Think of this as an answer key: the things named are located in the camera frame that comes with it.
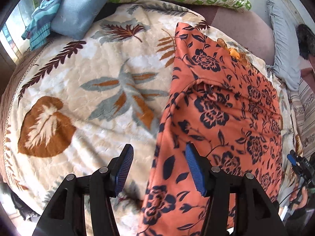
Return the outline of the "person's right hand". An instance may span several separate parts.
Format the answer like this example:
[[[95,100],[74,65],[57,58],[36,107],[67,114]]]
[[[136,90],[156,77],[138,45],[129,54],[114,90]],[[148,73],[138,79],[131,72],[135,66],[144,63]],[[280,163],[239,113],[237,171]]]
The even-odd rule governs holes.
[[[292,210],[303,208],[308,202],[308,191],[305,186],[296,185],[289,197],[290,203],[293,203]]]

